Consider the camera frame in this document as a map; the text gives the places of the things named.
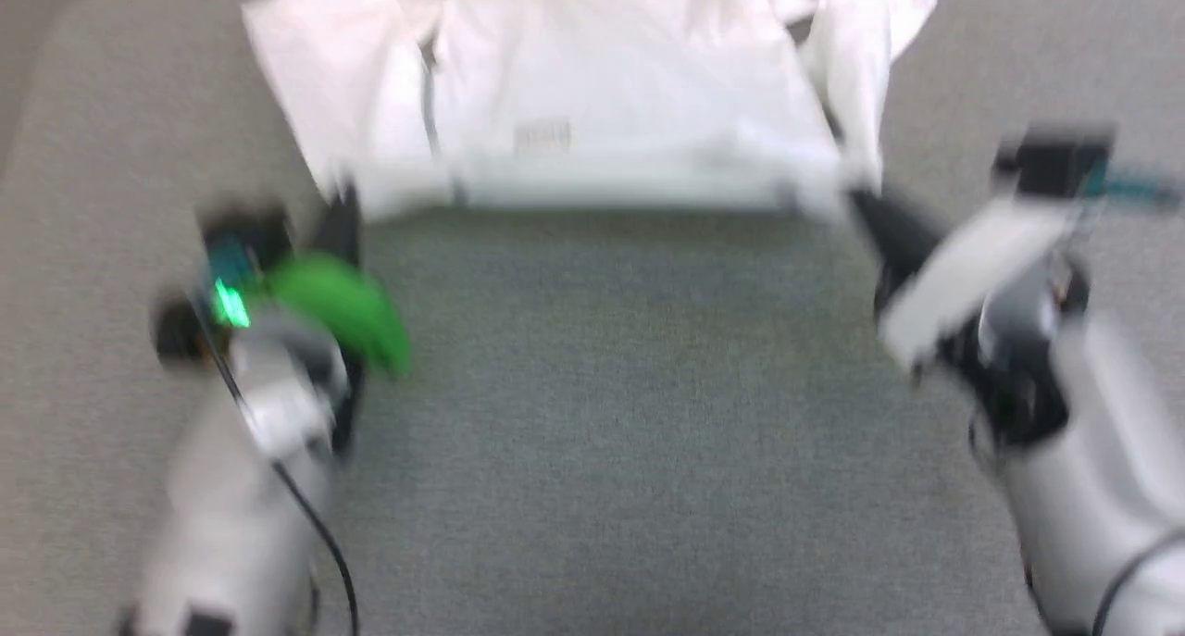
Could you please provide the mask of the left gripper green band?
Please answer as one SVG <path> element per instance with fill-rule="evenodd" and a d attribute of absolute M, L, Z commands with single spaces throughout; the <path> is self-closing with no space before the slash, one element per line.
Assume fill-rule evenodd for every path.
<path fill-rule="evenodd" d="M 393 300 L 379 281 L 346 262 L 360 259 L 361 226 L 358 189 L 345 184 L 318 216 L 318 251 L 282 253 L 267 268 L 254 251 L 209 251 L 194 289 L 156 307 L 156 356 L 210 362 L 229 348 L 233 333 L 260 327 L 271 307 L 328 332 L 342 356 L 406 374 L 411 346 Z"/>

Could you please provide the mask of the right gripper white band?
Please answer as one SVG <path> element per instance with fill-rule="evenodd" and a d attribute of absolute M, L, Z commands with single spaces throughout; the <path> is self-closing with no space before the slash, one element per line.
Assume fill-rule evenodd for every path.
<path fill-rule="evenodd" d="M 998 197 L 942 240 L 940 224 L 897 194 L 854 189 L 848 198 L 880 265 L 897 281 L 916 274 L 878 322 L 880 343 L 901 370 L 930 362 L 942 338 L 966 325 L 989 293 L 1053 251 L 1082 219 L 1075 203 Z"/>

